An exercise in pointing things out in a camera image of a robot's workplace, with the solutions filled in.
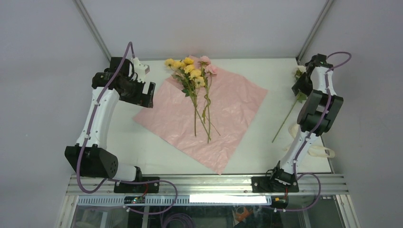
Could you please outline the white fake flower stem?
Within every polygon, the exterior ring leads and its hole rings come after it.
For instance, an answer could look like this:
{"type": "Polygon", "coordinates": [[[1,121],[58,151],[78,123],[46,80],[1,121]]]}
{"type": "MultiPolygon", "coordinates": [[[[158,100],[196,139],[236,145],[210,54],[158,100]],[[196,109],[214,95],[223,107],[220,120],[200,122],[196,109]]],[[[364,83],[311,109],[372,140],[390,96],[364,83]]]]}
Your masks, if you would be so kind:
{"type": "MultiPolygon", "coordinates": [[[[303,65],[298,65],[295,70],[293,71],[293,75],[294,75],[294,80],[295,83],[298,82],[298,80],[307,72],[306,67],[303,65]]],[[[284,124],[286,123],[288,117],[290,116],[292,110],[294,109],[295,105],[297,103],[304,103],[307,100],[307,95],[303,94],[302,92],[297,92],[296,95],[294,95],[294,102],[293,104],[290,106],[290,109],[287,113],[287,115],[285,116],[283,122],[281,123],[279,129],[277,130],[275,136],[272,139],[272,143],[274,143],[274,141],[276,140],[278,134],[280,133],[280,131],[282,130],[284,124]]]]}

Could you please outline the yellow fake flower stem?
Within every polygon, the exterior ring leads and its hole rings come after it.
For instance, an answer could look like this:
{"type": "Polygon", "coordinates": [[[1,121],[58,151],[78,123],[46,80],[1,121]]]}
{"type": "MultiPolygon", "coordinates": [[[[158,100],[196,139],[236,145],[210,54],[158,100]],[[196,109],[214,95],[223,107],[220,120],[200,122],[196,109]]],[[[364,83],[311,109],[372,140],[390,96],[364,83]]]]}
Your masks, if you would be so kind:
{"type": "Polygon", "coordinates": [[[199,93],[201,91],[205,92],[204,79],[202,77],[199,60],[194,60],[190,57],[186,57],[182,60],[168,58],[164,61],[164,65],[173,72],[171,74],[172,78],[182,85],[181,91],[186,97],[191,99],[194,108],[194,117],[199,118],[206,133],[206,127],[208,125],[202,123],[203,110],[199,111],[198,103],[199,93]]]}

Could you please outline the pink fake flower stem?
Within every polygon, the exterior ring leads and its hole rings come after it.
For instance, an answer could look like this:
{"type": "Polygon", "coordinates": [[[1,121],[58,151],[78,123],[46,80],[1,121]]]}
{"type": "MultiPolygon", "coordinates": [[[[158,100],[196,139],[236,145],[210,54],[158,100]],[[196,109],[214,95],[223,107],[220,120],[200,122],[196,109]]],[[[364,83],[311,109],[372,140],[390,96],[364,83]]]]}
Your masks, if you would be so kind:
{"type": "Polygon", "coordinates": [[[210,143],[211,127],[213,127],[216,130],[216,128],[211,123],[210,88],[212,85],[212,78],[217,75],[218,68],[211,63],[210,58],[207,56],[200,57],[199,63],[200,63],[200,69],[202,70],[202,77],[204,79],[204,88],[205,88],[205,92],[206,92],[204,95],[205,104],[204,104],[204,108],[203,108],[203,112],[202,112],[202,123],[208,125],[206,127],[206,134],[207,134],[207,143],[210,143]]]}

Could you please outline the pink purple wrapping paper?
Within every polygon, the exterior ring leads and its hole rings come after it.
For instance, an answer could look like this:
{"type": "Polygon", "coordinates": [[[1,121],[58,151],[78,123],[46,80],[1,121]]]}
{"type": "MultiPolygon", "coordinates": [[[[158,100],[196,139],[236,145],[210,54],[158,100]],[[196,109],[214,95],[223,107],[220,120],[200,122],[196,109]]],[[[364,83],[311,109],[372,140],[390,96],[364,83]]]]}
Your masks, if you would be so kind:
{"type": "Polygon", "coordinates": [[[244,76],[215,66],[206,57],[164,62],[170,77],[154,106],[134,121],[222,174],[267,95],[244,76]]]}

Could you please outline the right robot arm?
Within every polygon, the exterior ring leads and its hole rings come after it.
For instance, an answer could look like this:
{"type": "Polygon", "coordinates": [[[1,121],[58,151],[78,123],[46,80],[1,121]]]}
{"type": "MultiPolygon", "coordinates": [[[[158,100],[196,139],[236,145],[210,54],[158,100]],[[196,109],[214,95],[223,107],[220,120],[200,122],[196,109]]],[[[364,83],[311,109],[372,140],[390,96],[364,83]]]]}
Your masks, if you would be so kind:
{"type": "Polygon", "coordinates": [[[344,102],[333,88],[335,68],[327,62],[326,55],[316,54],[305,64],[305,72],[292,86],[294,95],[304,94],[307,100],[297,117],[296,137],[268,180],[273,192],[281,192],[296,181],[297,168],[310,146],[333,125],[344,102]]]}

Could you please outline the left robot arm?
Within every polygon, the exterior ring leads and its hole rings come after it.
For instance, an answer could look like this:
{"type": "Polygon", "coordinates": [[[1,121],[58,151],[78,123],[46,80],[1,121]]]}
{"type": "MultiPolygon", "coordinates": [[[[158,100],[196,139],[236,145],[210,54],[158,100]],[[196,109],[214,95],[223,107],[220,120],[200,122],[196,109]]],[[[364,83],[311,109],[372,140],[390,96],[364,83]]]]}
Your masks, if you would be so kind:
{"type": "Polygon", "coordinates": [[[110,66],[92,78],[92,100],[82,133],[73,146],[65,149],[65,157],[81,177],[125,181],[131,193],[143,187],[139,167],[125,164],[107,151],[107,134],[118,101],[153,108],[155,83],[147,84],[150,67],[140,62],[113,57],[110,66]]]}

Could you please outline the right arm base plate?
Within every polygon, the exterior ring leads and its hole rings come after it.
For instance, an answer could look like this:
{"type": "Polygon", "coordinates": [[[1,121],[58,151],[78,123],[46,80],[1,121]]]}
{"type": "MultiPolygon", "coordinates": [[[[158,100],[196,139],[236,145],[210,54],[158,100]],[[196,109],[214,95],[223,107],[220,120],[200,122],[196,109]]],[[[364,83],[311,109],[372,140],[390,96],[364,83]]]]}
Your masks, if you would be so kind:
{"type": "Polygon", "coordinates": [[[299,186],[295,176],[286,177],[286,184],[281,183],[275,178],[266,176],[251,177],[251,186],[253,193],[296,193],[299,192],[299,186]]]}

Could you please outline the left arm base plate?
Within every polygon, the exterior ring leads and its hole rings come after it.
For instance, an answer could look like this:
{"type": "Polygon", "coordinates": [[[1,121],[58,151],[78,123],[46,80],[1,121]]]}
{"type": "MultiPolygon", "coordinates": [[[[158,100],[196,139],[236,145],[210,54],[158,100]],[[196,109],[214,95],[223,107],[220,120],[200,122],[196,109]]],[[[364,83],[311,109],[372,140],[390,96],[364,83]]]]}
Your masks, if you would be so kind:
{"type": "Polygon", "coordinates": [[[141,179],[146,184],[134,184],[134,182],[120,181],[119,185],[115,184],[114,193],[158,193],[159,177],[145,176],[141,179]]]}

